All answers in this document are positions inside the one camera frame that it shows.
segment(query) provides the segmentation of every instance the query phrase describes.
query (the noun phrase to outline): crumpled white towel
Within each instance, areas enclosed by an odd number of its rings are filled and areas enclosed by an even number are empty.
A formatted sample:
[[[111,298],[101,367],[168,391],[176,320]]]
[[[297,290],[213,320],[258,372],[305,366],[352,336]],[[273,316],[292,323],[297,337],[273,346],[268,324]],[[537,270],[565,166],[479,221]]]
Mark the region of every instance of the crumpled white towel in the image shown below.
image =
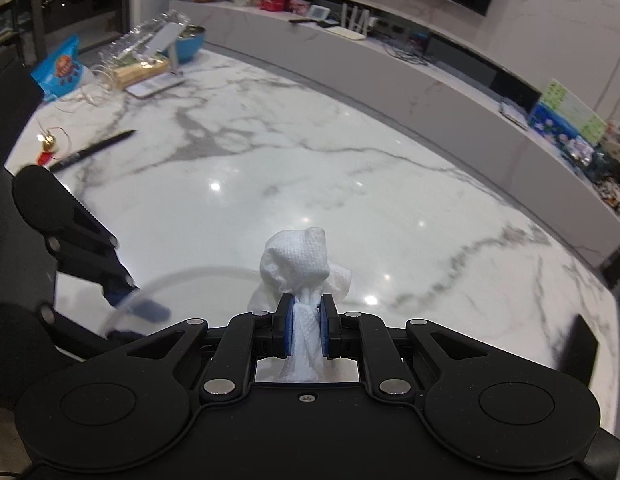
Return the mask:
[[[260,269],[263,283],[250,299],[250,310],[273,312],[281,294],[295,296],[291,355],[276,380],[330,381],[330,362],[323,358],[321,350],[317,306],[322,294],[331,294],[335,303],[343,300],[352,273],[328,262],[325,231],[318,227],[275,234],[266,243]]]

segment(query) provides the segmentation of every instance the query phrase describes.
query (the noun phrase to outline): blue snack bag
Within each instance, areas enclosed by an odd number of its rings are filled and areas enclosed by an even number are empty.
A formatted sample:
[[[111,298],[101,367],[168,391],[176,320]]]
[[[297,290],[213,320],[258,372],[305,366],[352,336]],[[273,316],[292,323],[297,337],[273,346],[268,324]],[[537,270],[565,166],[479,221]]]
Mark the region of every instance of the blue snack bag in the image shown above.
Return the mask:
[[[45,102],[66,95],[81,81],[84,66],[76,59],[78,50],[79,37],[75,34],[33,70],[31,76],[42,88]]]

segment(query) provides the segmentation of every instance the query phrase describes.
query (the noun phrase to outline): black pen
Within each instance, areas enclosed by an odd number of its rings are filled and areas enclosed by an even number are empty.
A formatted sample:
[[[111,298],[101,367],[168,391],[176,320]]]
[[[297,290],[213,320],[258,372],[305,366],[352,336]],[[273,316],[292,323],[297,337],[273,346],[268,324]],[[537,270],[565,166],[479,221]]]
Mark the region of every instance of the black pen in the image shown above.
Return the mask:
[[[100,152],[101,150],[104,150],[105,148],[112,146],[113,144],[116,144],[117,142],[120,142],[121,140],[127,139],[129,136],[131,136],[135,132],[136,130],[127,130],[125,132],[121,132],[120,134],[115,135],[114,137],[110,137],[108,139],[95,142],[94,144],[92,144],[91,146],[88,146],[87,148],[83,150],[79,150],[78,152],[71,153],[70,155],[65,156],[64,158],[62,158],[61,160],[59,160],[58,162],[55,162],[52,166],[50,166],[49,168],[50,173],[56,173],[57,171],[61,171],[61,170],[64,170],[65,168],[69,168],[73,164],[76,164],[77,162],[84,160],[84,158],[87,158],[88,156],[93,155],[94,153]]]

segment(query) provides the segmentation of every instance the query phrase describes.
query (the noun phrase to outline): marble wall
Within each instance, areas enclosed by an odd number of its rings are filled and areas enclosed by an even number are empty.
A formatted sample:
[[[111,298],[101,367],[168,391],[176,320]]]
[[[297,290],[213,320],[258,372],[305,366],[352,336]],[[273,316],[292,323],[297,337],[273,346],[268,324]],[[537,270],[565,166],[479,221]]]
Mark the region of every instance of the marble wall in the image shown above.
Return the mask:
[[[552,77],[620,119],[620,0],[493,0],[487,16],[446,0],[357,0],[440,30],[539,89]]]

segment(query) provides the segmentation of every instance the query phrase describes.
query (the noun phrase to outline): marble tabletop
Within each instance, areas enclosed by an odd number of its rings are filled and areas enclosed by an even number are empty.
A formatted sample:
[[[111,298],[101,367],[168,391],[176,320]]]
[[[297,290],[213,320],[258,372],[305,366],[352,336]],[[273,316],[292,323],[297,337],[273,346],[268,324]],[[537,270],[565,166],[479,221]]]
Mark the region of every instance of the marble tabletop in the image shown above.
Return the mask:
[[[341,312],[399,327],[422,317],[551,367],[581,314],[600,344],[590,387],[614,430],[616,302],[543,229],[414,140],[299,82],[207,51],[186,76],[146,100],[41,108],[7,167],[36,160],[39,125],[63,127],[72,149],[136,128],[58,177],[117,236],[141,288],[197,267],[256,270],[274,233],[320,226],[330,260],[353,273]],[[97,330],[109,307],[87,307],[90,287],[59,279],[57,308]],[[224,306],[227,318],[245,306]]]

